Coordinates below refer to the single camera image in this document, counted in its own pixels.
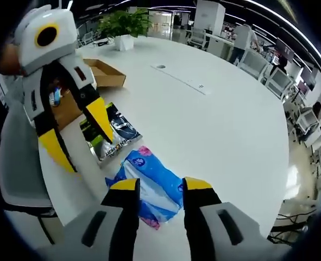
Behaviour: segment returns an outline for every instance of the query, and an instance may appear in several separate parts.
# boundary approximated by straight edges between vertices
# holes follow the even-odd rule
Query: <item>blue package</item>
[[[114,179],[105,178],[108,187],[128,178],[139,178],[141,208],[139,217],[159,229],[183,206],[182,180],[165,168],[145,146],[131,151]]]

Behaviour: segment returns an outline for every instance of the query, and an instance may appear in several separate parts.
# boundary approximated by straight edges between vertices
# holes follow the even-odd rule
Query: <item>desk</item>
[[[227,60],[232,48],[234,47],[234,43],[217,35],[206,33],[206,36],[210,37],[210,43],[207,51],[215,56]]]
[[[285,114],[269,90],[210,53],[164,39],[139,37],[134,49],[126,52],[106,45],[84,46],[78,53],[127,75],[124,88],[108,88],[101,94],[143,135],[141,142],[165,167],[179,177],[209,182],[223,202],[237,206],[260,224],[264,237],[268,235],[286,191],[288,168]],[[155,70],[154,64],[166,65],[181,79],[201,82],[210,94]],[[75,120],[61,132],[75,163],[77,156],[89,153],[78,123]],[[106,190],[104,177],[115,174],[120,163],[115,159],[99,173],[86,158],[79,164],[85,171],[76,178],[62,171],[51,173],[56,170],[46,164],[44,152],[40,157],[49,196],[59,219],[66,222],[100,200]],[[140,221],[134,260],[190,260],[183,218],[181,210],[158,231]]]

